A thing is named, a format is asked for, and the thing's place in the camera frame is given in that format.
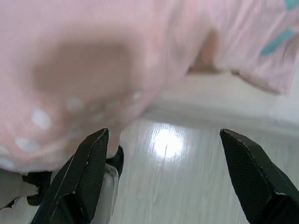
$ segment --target white floor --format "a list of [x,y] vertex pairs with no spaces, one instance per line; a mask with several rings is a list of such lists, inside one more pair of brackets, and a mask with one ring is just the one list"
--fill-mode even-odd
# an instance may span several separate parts
[[[123,133],[125,166],[111,224],[248,223],[229,178],[220,130],[199,128],[140,120]],[[242,134],[259,143],[299,188],[299,148]],[[1,224],[34,213],[10,212],[0,212]]]

